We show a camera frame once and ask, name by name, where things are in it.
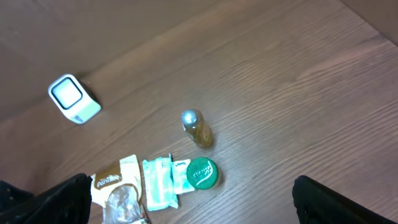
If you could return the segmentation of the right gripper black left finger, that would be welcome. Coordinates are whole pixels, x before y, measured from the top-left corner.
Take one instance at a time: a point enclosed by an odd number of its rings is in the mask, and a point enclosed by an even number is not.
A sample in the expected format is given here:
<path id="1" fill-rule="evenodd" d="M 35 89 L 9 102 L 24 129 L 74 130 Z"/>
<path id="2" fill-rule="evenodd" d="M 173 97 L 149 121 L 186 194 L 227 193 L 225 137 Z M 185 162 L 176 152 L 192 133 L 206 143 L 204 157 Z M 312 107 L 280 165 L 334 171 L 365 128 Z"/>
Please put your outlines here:
<path id="1" fill-rule="evenodd" d="M 77 174 L 1 212 L 1 224 L 87 224 L 91 211 L 92 178 Z"/>

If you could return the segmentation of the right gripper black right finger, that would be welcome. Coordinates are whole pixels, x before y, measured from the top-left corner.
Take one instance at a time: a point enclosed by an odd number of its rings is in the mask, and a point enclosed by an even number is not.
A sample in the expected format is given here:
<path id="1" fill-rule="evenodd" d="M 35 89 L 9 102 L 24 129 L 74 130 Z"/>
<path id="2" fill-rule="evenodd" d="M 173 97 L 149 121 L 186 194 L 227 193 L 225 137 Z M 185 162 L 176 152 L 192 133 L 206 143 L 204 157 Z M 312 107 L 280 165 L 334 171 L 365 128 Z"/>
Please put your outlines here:
<path id="1" fill-rule="evenodd" d="M 292 196 L 300 224 L 396 224 L 305 175 Z"/>

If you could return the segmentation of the brown Pantree snack bag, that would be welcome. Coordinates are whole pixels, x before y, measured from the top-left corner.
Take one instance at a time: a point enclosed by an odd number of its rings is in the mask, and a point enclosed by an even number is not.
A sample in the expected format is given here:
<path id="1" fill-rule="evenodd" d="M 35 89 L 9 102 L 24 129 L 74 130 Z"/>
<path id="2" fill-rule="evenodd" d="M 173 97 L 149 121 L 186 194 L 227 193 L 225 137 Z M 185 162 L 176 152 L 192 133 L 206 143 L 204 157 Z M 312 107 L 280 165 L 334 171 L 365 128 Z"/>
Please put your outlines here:
<path id="1" fill-rule="evenodd" d="M 136 155 L 91 176 L 92 202 L 103 208 L 103 224 L 149 224 L 142 205 L 142 178 Z"/>

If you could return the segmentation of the green wet wipes pack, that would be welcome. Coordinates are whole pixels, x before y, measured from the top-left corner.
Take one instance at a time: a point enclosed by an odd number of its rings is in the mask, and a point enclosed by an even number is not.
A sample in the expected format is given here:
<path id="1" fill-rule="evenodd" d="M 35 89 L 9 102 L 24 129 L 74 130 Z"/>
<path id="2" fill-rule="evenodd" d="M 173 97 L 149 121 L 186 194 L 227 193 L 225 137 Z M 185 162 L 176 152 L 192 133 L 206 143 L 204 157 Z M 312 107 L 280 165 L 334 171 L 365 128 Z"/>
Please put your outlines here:
<path id="1" fill-rule="evenodd" d="M 150 212 L 169 207 L 178 208 L 172 165 L 171 154 L 168 157 L 158 157 L 152 161 L 143 160 L 142 162 L 147 209 Z"/>

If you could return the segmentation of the small teal box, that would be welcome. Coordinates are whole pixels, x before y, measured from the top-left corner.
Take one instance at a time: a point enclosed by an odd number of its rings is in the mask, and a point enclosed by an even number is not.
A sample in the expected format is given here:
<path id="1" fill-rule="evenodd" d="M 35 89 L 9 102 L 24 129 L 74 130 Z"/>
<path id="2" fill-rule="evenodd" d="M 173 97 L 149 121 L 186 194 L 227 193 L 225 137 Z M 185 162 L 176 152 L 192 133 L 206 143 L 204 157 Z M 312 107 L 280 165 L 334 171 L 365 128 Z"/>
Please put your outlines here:
<path id="1" fill-rule="evenodd" d="M 172 162 L 173 186 L 176 195 L 195 191 L 194 186 L 187 179 L 187 167 L 190 163 L 190 159 Z"/>

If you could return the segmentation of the green lid jar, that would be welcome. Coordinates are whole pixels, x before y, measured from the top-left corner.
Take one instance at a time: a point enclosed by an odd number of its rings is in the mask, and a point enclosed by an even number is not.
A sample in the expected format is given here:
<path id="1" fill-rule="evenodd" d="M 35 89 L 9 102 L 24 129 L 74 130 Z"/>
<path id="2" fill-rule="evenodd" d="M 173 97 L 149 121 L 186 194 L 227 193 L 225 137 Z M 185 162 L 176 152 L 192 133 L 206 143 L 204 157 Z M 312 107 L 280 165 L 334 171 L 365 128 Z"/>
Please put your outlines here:
<path id="1" fill-rule="evenodd" d="M 207 157 L 197 157 L 187 167 L 187 180 L 195 189 L 208 190 L 219 178 L 218 166 Z"/>

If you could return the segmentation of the yellow dish soap bottle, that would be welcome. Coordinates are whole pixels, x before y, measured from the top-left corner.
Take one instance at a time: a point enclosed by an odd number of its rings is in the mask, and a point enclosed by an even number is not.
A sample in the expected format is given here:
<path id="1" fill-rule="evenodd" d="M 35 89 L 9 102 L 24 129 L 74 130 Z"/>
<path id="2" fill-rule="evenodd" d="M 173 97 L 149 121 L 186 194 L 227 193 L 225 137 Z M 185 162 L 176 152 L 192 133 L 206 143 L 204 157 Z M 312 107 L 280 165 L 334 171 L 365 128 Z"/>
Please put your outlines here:
<path id="1" fill-rule="evenodd" d="M 181 114 L 182 128 L 185 134 L 199 147 L 213 144 L 213 133 L 203 114 L 199 110 L 184 110 Z"/>

